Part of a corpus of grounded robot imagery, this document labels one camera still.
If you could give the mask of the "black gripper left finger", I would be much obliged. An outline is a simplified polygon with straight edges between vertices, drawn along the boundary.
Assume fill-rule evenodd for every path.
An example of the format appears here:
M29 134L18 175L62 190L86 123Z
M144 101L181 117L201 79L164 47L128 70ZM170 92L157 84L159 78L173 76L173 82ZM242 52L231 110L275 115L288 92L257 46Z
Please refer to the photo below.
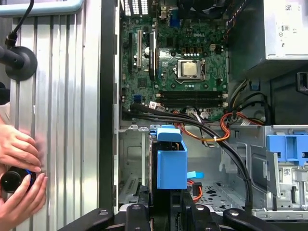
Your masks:
M115 214L106 208L97 208L59 231L150 231L149 188L141 186L137 203L121 206Z

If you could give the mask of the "person's right hand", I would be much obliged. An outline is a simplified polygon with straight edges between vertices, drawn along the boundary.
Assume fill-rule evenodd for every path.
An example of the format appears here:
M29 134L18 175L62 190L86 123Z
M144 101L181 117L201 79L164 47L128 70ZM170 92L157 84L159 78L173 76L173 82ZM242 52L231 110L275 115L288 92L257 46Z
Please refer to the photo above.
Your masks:
M7 199L0 199L0 229L9 231L37 213L46 202L48 177L41 173L30 187L30 175Z

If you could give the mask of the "person's left hand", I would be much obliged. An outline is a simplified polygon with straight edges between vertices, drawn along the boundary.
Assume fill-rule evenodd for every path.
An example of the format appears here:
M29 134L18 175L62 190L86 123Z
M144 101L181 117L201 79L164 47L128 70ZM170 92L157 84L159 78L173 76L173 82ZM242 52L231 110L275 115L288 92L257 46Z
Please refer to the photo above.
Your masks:
M34 139L13 126L6 125L3 120L0 121L0 163L37 173L41 171Z

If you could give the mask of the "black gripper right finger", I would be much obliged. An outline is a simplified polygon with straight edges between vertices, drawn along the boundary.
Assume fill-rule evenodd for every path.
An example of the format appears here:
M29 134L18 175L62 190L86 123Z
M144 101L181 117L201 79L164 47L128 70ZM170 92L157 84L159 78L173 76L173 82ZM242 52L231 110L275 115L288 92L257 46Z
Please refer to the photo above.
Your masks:
M222 223L213 217L214 212L205 205L193 202L189 192L183 190L181 194L180 229L182 231L281 231L282 228L267 223L251 214L230 208L223 212Z

